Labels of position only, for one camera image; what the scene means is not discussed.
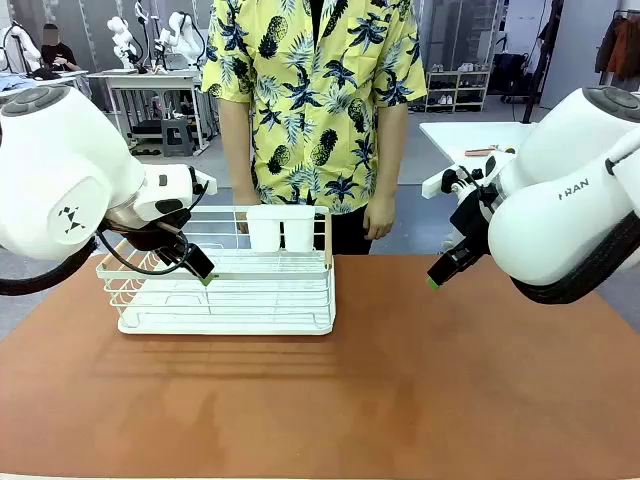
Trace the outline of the person's left forearm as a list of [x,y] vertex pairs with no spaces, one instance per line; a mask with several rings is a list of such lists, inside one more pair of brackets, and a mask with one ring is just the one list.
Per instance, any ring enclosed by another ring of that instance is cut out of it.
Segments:
[[407,139],[409,112],[406,104],[378,110],[378,174],[373,197],[393,199],[397,190]]

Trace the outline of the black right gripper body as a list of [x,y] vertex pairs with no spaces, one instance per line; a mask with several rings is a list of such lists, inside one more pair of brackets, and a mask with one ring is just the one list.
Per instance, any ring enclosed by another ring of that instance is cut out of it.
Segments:
[[464,197],[450,217],[454,227],[450,255],[489,255],[488,229],[494,213],[494,187],[474,187]]

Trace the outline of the black trolley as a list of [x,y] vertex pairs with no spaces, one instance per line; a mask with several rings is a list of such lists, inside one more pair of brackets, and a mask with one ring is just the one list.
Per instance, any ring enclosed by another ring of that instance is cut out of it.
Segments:
[[526,78],[527,63],[527,54],[495,54],[489,78],[488,94],[525,96],[529,89],[529,81]]

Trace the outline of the white wire dish rack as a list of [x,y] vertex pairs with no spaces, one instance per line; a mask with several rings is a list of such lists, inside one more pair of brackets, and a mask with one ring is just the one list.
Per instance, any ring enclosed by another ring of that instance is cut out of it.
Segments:
[[235,207],[200,206],[185,225],[187,239],[211,259],[204,286],[153,252],[123,240],[96,274],[118,312],[118,328],[148,335],[325,335],[336,316],[332,220],[314,207],[313,250],[260,253],[236,227]]

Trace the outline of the hanging brown clothes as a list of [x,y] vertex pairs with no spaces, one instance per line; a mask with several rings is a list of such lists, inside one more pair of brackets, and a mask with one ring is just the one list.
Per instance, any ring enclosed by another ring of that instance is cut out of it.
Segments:
[[622,80],[640,77],[640,13],[614,15],[598,49],[595,72]]

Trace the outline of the black tripod stand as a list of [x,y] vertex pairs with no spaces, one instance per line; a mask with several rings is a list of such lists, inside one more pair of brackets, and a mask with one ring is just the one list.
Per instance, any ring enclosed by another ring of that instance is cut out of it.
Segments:
[[559,30],[563,4],[564,0],[551,0],[551,10],[548,22],[537,37],[540,42],[540,57],[530,83],[526,108],[521,120],[523,124],[531,123],[531,115],[536,103],[536,98],[538,97],[540,85],[552,58],[552,51]]

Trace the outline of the white side table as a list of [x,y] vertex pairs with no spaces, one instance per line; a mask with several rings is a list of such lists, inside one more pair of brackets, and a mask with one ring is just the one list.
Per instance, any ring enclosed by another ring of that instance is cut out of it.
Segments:
[[443,122],[421,123],[420,130],[446,157],[446,169],[462,160],[466,150],[485,148],[494,148],[489,155],[497,154],[504,167],[515,158],[507,149],[517,151],[536,126],[520,122]]

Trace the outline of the person's right forearm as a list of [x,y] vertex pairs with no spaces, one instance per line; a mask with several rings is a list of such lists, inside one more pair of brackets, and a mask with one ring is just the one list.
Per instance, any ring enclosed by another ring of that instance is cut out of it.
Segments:
[[251,177],[251,131],[249,106],[218,101],[224,156],[228,162],[234,201],[239,205],[259,204]]

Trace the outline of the person's right hand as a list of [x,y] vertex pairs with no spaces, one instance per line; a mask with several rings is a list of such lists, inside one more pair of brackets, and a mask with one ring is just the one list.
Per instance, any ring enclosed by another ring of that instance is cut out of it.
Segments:
[[247,222],[247,211],[251,206],[260,205],[261,201],[256,192],[252,189],[233,193],[233,201],[235,206],[236,227],[239,233],[248,234],[249,227]]

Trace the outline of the seated person in black shirt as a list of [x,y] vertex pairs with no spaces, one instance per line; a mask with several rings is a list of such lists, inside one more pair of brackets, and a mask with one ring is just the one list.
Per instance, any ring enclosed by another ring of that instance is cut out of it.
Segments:
[[43,64],[52,71],[80,70],[71,48],[61,41],[59,29],[53,23],[43,26],[41,56]]

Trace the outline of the person in yellow pineapple shirt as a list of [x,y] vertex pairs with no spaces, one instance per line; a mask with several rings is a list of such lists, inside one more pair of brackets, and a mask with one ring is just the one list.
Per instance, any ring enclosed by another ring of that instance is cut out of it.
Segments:
[[261,204],[320,206],[366,255],[378,110],[426,92],[414,0],[212,0],[204,91],[249,106]]

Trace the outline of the white shoe rack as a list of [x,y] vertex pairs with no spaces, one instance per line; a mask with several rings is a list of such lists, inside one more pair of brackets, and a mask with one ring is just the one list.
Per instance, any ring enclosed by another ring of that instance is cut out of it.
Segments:
[[489,71],[438,71],[426,74],[427,112],[479,112],[484,109]]

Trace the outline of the grey plastic step stool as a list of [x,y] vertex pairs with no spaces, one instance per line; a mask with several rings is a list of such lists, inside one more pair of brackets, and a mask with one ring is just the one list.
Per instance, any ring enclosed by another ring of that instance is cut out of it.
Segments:
[[186,117],[162,119],[161,133],[165,157],[193,155],[195,141]]

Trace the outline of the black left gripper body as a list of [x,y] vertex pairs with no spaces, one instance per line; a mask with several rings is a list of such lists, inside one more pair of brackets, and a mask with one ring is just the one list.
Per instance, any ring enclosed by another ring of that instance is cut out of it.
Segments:
[[138,250],[162,251],[169,256],[181,258],[188,245],[182,229],[190,219],[190,212],[174,212],[138,230],[123,227],[119,233]]

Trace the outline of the white plastic cutlery holder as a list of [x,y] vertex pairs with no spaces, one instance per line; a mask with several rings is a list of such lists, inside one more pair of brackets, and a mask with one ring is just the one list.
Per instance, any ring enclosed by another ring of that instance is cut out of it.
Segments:
[[246,221],[251,249],[274,253],[308,253],[313,250],[315,209],[307,205],[255,205]]

